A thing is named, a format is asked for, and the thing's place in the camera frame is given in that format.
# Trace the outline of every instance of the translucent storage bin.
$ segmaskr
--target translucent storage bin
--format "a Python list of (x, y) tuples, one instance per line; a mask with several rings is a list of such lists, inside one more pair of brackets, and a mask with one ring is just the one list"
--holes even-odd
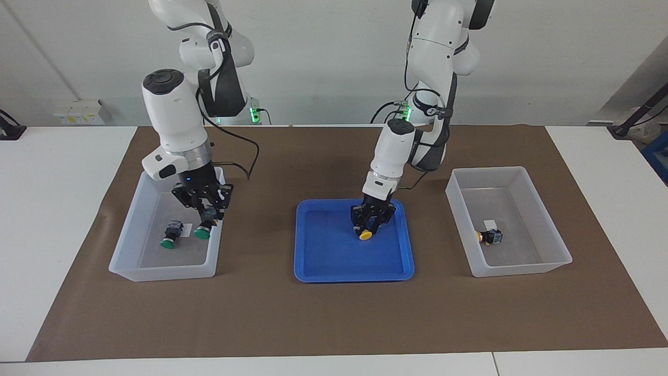
[[(218, 180), (224, 184), (222, 169), (216, 167)], [(200, 224), (197, 210), (184, 207), (172, 194), (178, 183), (177, 175), (161, 181), (151, 179), (145, 172), (139, 178), (123, 229), (118, 238), (109, 271), (134, 282), (179, 280), (213, 277), (216, 274), (218, 245), (222, 221), (211, 228), (208, 241), (192, 234)], [(173, 250), (163, 248), (160, 241), (170, 220), (192, 224)]]
[[(454, 169), (446, 195), (476, 277), (545, 273), (572, 262), (524, 167)], [(478, 242), (494, 220), (500, 244)]]

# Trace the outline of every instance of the brown table mat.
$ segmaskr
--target brown table mat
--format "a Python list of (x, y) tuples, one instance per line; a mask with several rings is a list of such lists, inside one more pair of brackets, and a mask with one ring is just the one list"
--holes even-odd
[[(379, 129), (235, 130), (262, 154), (249, 182), (226, 167), (236, 187), (216, 276), (135, 283), (108, 271), (140, 161), (158, 145), (151, 128), (139, 128), (28, 361), (668, 346), (542, 127), (455, 126), (441, 169), (395, 195), (414, 277), (366, 284), (295, 279), (295, 210), (304, 199), (361, 197)], [(208, 131), (216, 160), (252, 159), (252, 147)], [(457, 167), (516, 165), (528, 170), (573, 263), (474, 278), (444, 194), (448, 177)], [(410, 184), (418, 173), (407, 167), (404, 176)]]

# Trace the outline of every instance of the white table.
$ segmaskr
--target white table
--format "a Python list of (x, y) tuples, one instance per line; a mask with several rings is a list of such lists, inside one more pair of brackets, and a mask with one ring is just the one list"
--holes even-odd
[[(0, 362), (21, 362), (28, 354), (134, 131), (30, 128), (19, 142), (0, 143)], [(548, 131), (668, 333), (668, 246), (657, 237), (668, 225), (668, 188), (630, 142), (613, 140), (604, 128)], [(39, 220), (44, 217), (51, 222)], [(668, 349), (0, 364), (0, 375), (609, 376), (667, 370)]]

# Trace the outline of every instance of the yellow button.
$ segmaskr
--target yellow button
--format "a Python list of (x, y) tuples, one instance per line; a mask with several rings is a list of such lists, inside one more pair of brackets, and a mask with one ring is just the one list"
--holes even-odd
[(360, 240), (369, 240), (369, 238), (370, 238), (372, 235), (373, 235), (373, 234), (371, 233), (371, 231), (369, 231), (369, 230), (366, 229), (366, 230), (362, 231), (361, 234), (359, 234), (359, 239), (360, 239)]

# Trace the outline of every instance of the white label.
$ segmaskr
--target white label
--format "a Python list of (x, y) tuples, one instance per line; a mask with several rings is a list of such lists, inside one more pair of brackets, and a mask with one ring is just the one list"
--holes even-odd
[(187, 238), (190, 236), (190, 230), (192, 230), (192, 223), (183, 223), (183, 230), (181, 231), (181, 237)]
[(486, 221), (483, 221), (485, 223), (485, 228), (489, 231), (491, 229), (498, 229), (499, 227), (496, 227), (496, 221), (493, 219), (487, 219)]

